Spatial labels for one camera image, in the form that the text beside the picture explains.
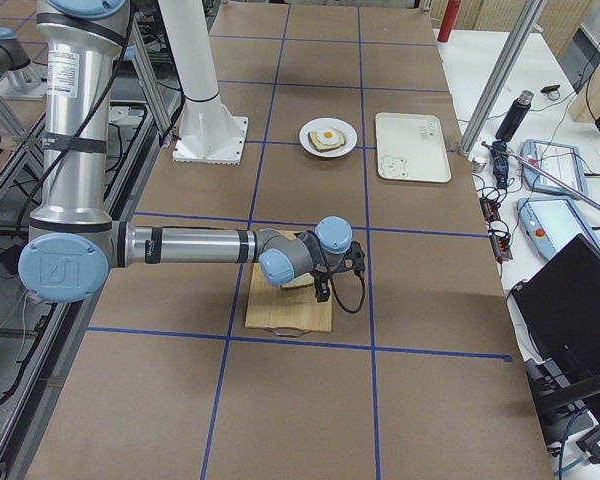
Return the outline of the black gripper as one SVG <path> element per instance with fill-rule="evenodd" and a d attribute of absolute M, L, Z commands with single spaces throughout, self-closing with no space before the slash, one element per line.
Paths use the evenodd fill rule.
<path fill-rule="evenodd" d="M 315 268 L 310 272 L 314 281 L 317 302 L 329 301 L 329 278 L 341 263 L 341 255 L 318 249 L 314 254 Z"/>

